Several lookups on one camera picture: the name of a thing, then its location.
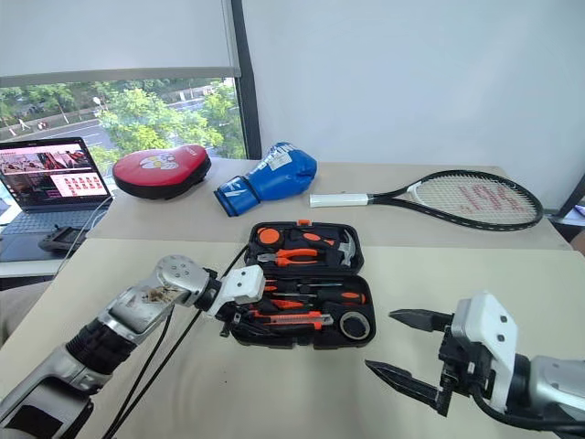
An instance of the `beige tabletop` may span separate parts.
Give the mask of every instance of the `beige tabletop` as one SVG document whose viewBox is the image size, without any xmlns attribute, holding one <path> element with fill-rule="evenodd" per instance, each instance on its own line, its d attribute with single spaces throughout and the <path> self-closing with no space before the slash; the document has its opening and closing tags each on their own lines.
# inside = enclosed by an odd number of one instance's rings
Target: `beige tabletop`
<svg viewBox="0 0 585 439">
<path fill-rule="evenodd" d="M 0 350 L 0 397 L 54 346 L 75 335 L 118 293 L 145 278 L 168 253 L 183 253 L 223 271 L 241 243 L 89 239 Z M 438 333 L 387 317 L 403 307 L 450 313 L 484 289 L 519 327 L 518 351 L 582 357 L 585 260 L 577 252 L 366 246 L 367 279 L 378 333 L 364 348 L 243 347 L 222 338 L 205 318 L 186 338 L 118 437 L 160 438 L 533 438 L 496 423 L 470 399 L 455 395 L 448 418 L 397 394 L 364 365 L 386 361 L 437 384 Z M 193 309 L 177 307 L 168 340 Z M 94 397 L 96 409 L 79 438 L 101 437 L 157 339 L 151 337 Z M 165 344 L 162 355 L 169 348 Z"/>
<path fill-rule="evenodd" d="M 240 217 L 230 218 L 216 201 L 213 191 L 230 178 L 246 174 L 256 163 L 214 159 L 200 185 L 171 200 L 140 199 L 119 191 L 108 214 L 89 236 L 241 242 L 248 239 L 250 229 L 256 223 L 308 219 L 352 225 L 364 245 L 570 250 L 546 219 L 529 230 L 493 232 L 467 229 L 389 206 L 309 208 L 310 193 L 388 192 L 431 172 L 456 166 L 320 163 L 317 178 L 304 194 L 266 201 Z M 470 168 L 504 174 L 495 166 Z"/>
</svg>

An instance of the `laptop screen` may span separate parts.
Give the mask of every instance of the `laptop screen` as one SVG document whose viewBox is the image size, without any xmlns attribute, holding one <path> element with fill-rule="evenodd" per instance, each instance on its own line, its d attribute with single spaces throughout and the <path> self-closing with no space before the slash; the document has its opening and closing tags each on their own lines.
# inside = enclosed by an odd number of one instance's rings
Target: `laptop screen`
<svg viewBox="0 0 585 439">
<path fill-rule="evenodd" d="M 110 195 L 78 137 L 0 144 L 0 178 L 22 209 L 94 204 Z"/>
</svg>

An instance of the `orange-handled pliers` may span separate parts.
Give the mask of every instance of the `orange-handled pliers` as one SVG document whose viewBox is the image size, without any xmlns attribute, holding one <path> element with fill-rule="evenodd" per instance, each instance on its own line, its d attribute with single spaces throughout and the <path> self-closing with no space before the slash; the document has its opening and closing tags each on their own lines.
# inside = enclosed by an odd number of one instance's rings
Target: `orange-handled pliers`
<svg viewBox="0 0 585 439">
<path fill-rule="evenodd" d="M 258 255 L 258 262 L 274 262 L 279 267 L 286 267 L 291 263 L 316 263 L 317 260 L 311 261 L 293 261 L 290 258 L 296 256 L 317 256 L 319 252 L 315 249 L 291 249 L 278 250 L 276 253 L 264 253 Z"/>
</svg>

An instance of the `red punching mitt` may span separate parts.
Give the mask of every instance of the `red punching mitt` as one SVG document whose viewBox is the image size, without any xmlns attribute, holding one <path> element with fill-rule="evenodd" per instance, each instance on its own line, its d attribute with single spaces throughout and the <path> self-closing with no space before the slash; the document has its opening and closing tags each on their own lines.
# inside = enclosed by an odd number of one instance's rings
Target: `red punching mitt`
<svg viewBox="0 0 585 439">
<path fill-rule="evenodd" d="M 113 179 L 124 192 L 140 198 L 170 199 L 203 180 L 211 167 L 204 147 L 136 151 L 113 166 Z"/>
</svg>

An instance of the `white cable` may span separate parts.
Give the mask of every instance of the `white cable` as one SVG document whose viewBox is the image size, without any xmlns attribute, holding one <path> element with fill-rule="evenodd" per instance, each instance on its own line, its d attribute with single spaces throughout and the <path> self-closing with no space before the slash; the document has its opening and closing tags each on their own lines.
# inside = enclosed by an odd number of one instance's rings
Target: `white cable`
<svg viewBox="0 0 585 439">
<path fill-rule="evenodd" d="M 98 215 L 97 217 L 95 217 L 93 219 L 93 221 L 91 222 L 91 227 L 90 230 L 93 229 L 95 227 L 96 222 L 98 222 L 98 220 L 103 217 L 106 213 L 108 213 L 108 211 L 106 210 L 105 212 L 102 212 L 100 215 Z"/>
<path fill-rule="evenodd" d="M 57 271 L 55 272 L 55 275 L 57 276 L 57 274 L 59 274 L 59 272 L 61 271 L 61 269 L 63 268 L 63 266 L 65 265 L 65 262 L 67 261 L 67 258 L 69 258 L 69 255 L 71 254 L 71 252 L 73 251 L 73 248 L 75 248 L 75 244 L 77 244 L 77 241 L 80 239 L 81 233 L 83 233 L 83 231 L 85 230 L 86 227 L 88 227 L 88 224 L 90 223 L 91 219 L 93 218 L 93 215 L 95 215 L 95 212 L 97 212 L 101 206 L 103 206 L 106 201 L 109 201 L 112 199 L 112 196 L 107 197 L 105 200 L 103 200 L 100 205 L 95 208 L 93 210 L 93 212 L 89 215 L 87 221 L 85 221 L 85 224 L 83 224 L 83 226 L 81 227 L 80 232 L 77 234 L 77 236 L 75 237 L 75 241 L 71 244 L 71 247 L 69 247 L 69 250 L 67 251 L 67 254 L 65 255 L 65 257 L 63 258 L 63 261 L 61 261 L 61 263 L 58 266 Z"/>
</svg>

